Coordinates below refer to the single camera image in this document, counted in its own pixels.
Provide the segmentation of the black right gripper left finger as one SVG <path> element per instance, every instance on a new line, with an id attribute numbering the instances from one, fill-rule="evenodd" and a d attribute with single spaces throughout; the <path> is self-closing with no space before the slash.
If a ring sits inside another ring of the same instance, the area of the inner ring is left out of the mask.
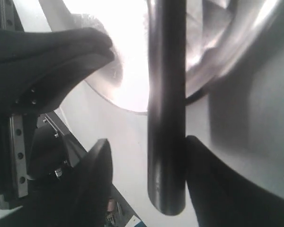
<path id="1" fill-rule="evenodd" d="M 103 226 L 112 176 L 110 144 L 107 139 L 99 139 L 73 171 L 48 192 L 35 226 Z"/>

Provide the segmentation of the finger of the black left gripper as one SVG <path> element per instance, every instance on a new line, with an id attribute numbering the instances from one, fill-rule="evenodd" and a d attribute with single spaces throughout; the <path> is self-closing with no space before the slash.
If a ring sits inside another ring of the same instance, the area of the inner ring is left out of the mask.
<path id="1" fill-rule="evenodd" d="M 0 29 L 0 111 L 52 111 L 114 60 L 112 40 L 91 27 L 49 33 Z"/>

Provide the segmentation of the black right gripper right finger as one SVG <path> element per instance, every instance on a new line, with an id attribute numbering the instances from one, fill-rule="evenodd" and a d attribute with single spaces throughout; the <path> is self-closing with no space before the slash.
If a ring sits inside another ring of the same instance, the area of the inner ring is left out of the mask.
<path id="1" fill-rule="evenodd" d="M 231 169 L 195 136 L 186 138 L 186 182 L 201 227 L 284 227 L 284 199 Z"/>

